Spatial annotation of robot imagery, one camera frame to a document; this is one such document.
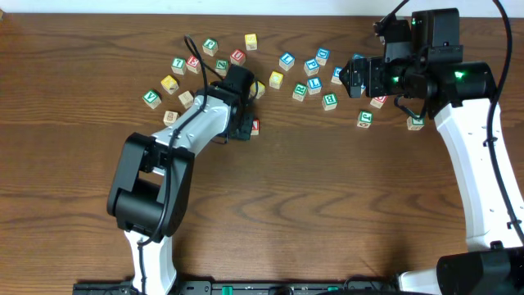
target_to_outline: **wooden tabletop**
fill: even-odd
[[[67,294],[79,280],[133,275],[130,247],[106,199],[125,139],[164,128],[166,110],[202,77],[160,81],[174,57],[219,41],[215,59],[258,50],[245,66],[266,86],[284,52],[295,66],[280,90],[256,101],[260,135],[210,144],[198,156],[187,214],[175,234],[182,274],[216,280],[337,280],[433,267],[465,252],[462,203],[448,152],[432,121],[406,129],[391,98],[381,109],[349,99],[331,84],[353,53],[381,55],[371,24],[379,17],[4,15],[0,23],[0,290]],[[505,54],[501,20],[461,22],[466,61],[487,61],[498,79]],[[508,153],[524,187],[524,21],[513,21],[513,62],[501,99]],[[306,82],[303,64],[318,47],[332,51],[320,70],[321,95],[291,98]],[[162,104],[141,96],[157,89]],[[418,109],[420,101],[411,107]],[[356,127],[360,110],[374,114]]]

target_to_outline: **wooden table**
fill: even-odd
[[[259,50],[245,66],[268,86],[285,51],[296,56],[280,90],[256,102],[260,135],[210,144],[196,159],[187,214],[176,235],[180,273],[217,280],[344,279],[433,267],[465,252],[459,190],[432,121],[419,132],[391,99],[381,109],[331,84],[354,52],[382,54],[371,24],[379,17],[5,15],[0,23],[0,290],[67,294],[79,280],[133,275],[131,251],[106,198],[124,140],[163,128],[165,110],[198,90],[177,76],[173,96],[160,80],[188,57],[183,34],[219,41],[217,57]],[[505,54],[501,20],[461,23],[467,61],[487,61],[496,79]],[[513,21],[513,63],[502,97],[513,169],[524,186],[524,21]],[[291,99],[303,64],[332,50],[320,70],[321,96]],[[206,56],[214,65],[215,57]],[[158,89],[151,110],[141,96]],[[419,108],[420,101],[411,107]],[[372,110],[370,129],[356,127]]]

